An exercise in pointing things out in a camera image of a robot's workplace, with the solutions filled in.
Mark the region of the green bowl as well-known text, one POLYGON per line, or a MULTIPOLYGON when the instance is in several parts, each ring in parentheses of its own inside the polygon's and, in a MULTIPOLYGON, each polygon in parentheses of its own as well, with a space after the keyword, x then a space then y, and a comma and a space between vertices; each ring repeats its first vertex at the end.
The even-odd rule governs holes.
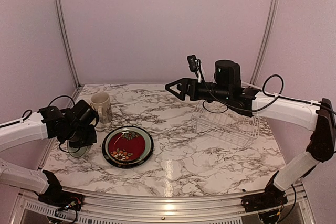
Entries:
POLYGON ((84 146, 84 147, 70 147, 69 143, 67 145, 68 153, 74 158, 81 158, 89 153, 92 146, 84 146))

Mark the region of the beige patterned mug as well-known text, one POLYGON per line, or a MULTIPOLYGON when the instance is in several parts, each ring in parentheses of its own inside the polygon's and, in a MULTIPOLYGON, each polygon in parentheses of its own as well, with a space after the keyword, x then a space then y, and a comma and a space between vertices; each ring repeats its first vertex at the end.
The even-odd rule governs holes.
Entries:
POLYGON ((91 97, 91 106, 99 115, 99 121, 107 124, 112 121, 112 108, 110 96, 107 92, 99 92, 91 97))

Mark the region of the red patterned plate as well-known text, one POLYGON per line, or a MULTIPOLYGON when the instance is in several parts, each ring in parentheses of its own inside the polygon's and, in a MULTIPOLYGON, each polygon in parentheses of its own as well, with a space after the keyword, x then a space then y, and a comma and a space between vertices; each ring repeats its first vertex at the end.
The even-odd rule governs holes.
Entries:
POLYGON ((108 143, 108 154, 112 159, 130 163, 138 159, 145 150, 145 139, 135 131, 114 134, 108 143))

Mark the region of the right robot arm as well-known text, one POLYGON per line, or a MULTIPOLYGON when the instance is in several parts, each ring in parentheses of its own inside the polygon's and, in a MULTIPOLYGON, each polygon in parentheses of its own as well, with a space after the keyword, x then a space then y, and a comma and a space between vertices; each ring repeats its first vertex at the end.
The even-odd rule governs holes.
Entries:
POLYGON ((217 101, 248 117, 262 116, 301 126, 312 131, 306 150, 285 168, 277 171, 264 192, 244 196, 246 212, 277 207, 287 203, 285 191, 298 179, 306 177, 319 163, 330 160, 335 152, 335 111, 329 99, 304 101, 268 94, 264 89, 243 88, 240 65, 231 60, 215 62, 214 82, 206 82, 201 62, 188 56, 189 69, 196 78, 182 78, 166 84, 166 91, 180 100, 217 101))

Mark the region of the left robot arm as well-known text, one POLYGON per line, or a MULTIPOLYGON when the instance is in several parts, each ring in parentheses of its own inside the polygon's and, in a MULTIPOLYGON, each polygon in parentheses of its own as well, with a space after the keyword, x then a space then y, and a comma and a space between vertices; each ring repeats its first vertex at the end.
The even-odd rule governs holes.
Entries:
MULTIPOLYGON (((99 114, 85 100, 73 107, 59 109, 49 105, 37 112, 27 110, 23 116, 1 125, 1 151, 35 140, 56 138, 67 144, 66 153, 81 157, 97 141, 96 126, 99 114)), ((53 172, 32 170, 1 160, 1 183, 28 189, 39 195, 39 200, 61 206, 79 203, 81 196, 62 189, 53 172)))

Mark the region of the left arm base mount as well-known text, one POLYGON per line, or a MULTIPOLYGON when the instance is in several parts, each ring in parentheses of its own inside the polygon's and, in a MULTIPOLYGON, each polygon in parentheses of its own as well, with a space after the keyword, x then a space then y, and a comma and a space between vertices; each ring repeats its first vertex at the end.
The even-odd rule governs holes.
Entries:
POLYGON ((68 191, 57 191, 53 193, 45 192, 38 196, 40 202, 52 205, 58 208, 58 211, 75 210, 80 211, 84 196, 78 193, 68 191))

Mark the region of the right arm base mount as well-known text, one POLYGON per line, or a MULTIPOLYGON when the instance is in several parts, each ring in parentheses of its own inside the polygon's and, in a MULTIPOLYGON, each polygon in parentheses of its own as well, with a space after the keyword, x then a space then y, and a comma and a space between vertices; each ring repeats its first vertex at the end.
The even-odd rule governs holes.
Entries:
POLYGON ((284 194, 276 195, 275 193, 257 193, 246 195, 241 198, 241 205, 245 212, 265 210, 268 208, 283 206, 288 202, 284 194))

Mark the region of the right aluminium frame post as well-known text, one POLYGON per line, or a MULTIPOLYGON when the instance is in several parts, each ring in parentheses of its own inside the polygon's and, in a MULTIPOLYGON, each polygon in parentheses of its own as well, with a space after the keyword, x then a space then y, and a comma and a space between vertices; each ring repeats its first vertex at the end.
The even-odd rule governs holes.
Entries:
POLYGON ((279 6, 279 0, 270 0, 270 5, 269 5, 269 10, 268 10, 268 15, 267 15, 267 20, 266 20, 266 25, 264 29, 264 33, 262 36, 261 44, 259 47, 257 59, 255 62, 255 66, 251 75, 250 83, 251 84, 256 84, 258 77, 260 75, 264 59, 266 57, 266 52, 268 48, 268 43, 270 40, 270 35, 272 32, 272 28, 275 23, 276 15, 277 15, 277 10, 279 6))

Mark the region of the aluminium frame post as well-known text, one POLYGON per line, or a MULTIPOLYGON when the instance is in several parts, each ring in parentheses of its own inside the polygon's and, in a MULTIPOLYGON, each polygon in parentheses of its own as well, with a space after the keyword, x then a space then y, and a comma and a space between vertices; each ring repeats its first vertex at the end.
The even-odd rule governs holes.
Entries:
POLYGON ((255 66, 251 75, 250 83, 251 84, 256 84, 258 77, 260 75, 264 59, 266 57, 266 52, 268 48, 268 43, 270 40, 270 35, 272 32, 272 28, 275 23, 276 15, 277 15, 277 10, 279 6, 279 0, 270 0, 270 5, 269 5, 269 10, 268 10, 268 15, 267 15, 267 20, 266 20, 266 25, 264 29, 264 33, 262 36, 261 44, 259 47, 257 59, 255 62, 255 66))
POLYGON ((77 71, 76 71, 75 61, 74 61, 73 56, 72 56, 70 41, 69 41, 69 37, 68 37, 68 34, 67 34, 67 29, 66 29, 66 22, 65 22, 62 2, 61 2, 61 0, 54 0, 54 3, 55 3, 55 8, 56 8, 58 25, 59 25, 59 29, 60 29, 61 40, 62 40, 62 44, 64 46, 64 50, 65 50, 66 59, 67 59, 67 62, 68 62, 70 74, 71 74, 74 86, 78 90, 81 87, 81 84, 80 84, 79 77, 78 77, 78 74, 77 74, 77 71))

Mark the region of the front aluminium rail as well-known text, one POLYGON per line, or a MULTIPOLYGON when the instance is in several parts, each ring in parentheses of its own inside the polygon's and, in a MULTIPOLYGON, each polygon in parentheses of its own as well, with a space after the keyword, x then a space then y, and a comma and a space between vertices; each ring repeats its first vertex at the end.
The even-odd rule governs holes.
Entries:
POLYGON ((260 223, 267 210, 247 213, 242 197, 250 192, 218 196, 159 197, 128 196, 64 188, 83 195, 81 210, 56 213, 56 207, 39 202, 37 196, 20 190, 9 223, 260 223))

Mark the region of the left aluminium frame post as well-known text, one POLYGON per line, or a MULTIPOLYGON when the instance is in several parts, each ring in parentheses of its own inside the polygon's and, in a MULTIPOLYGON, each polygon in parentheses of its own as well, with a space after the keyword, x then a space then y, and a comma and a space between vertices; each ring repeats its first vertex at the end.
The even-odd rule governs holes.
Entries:
POLYGON ((77 71, 76 71, 75 61, 74 61, 73 56, 72 56, 70 41, 69 41, 69 37, 68 37, 68 34, 67 34, 67 29, 66 29, 66 22, 65 22, 62 2, 61 2, 61 0, 54 0, 54 3, 55 3, 55 8, 56 8, 58 25, 59 25, 59 29, 60 29, 61 40, 62 40, 62 44, 64 46, 64 50, 65 50, 66 59, 67 59, 67 62, 68 62, 70 74, 71 74, 74 86, 78 90, 81 87, 81 84, 80 84, 79 77, 78 77, 78 74, 77 74, 77 71))

